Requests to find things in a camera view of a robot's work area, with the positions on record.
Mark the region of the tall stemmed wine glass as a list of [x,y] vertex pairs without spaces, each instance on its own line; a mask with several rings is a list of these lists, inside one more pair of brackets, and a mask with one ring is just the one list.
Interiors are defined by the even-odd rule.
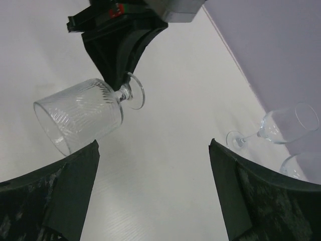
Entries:
[[279,172],[294,179],[320,185],[320,153],[292,155],[283,161]]

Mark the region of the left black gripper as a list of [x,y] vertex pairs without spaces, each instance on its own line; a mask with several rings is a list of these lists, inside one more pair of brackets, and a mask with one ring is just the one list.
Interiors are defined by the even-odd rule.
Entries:
[[145,1],[90,1],[86,9],[69,16],[68,32],[81,32],[84,47],[103,80],[119,90],[133,73],[146,46],[168,23]]

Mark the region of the textured glass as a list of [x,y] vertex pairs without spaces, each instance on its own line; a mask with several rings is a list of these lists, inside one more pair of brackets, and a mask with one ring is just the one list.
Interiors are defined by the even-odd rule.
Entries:
[[130,72],[117,91],[101,79],[88,79],[35,101],[33,108],[50,141],[69,156],[119,128],[123,103],[135,110],[145,104],[144,88]]

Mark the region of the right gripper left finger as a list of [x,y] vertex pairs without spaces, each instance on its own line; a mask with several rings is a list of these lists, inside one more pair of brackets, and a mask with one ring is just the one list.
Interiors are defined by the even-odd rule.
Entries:
[[1,182],[1,240],[80,240],[100,154],[94,141]]

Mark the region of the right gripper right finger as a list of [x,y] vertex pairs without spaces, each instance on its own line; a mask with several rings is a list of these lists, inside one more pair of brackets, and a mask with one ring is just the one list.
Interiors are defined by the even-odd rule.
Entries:
[[215,140],[209,155],[229,240],[320,240],[320,185],[258,165]]

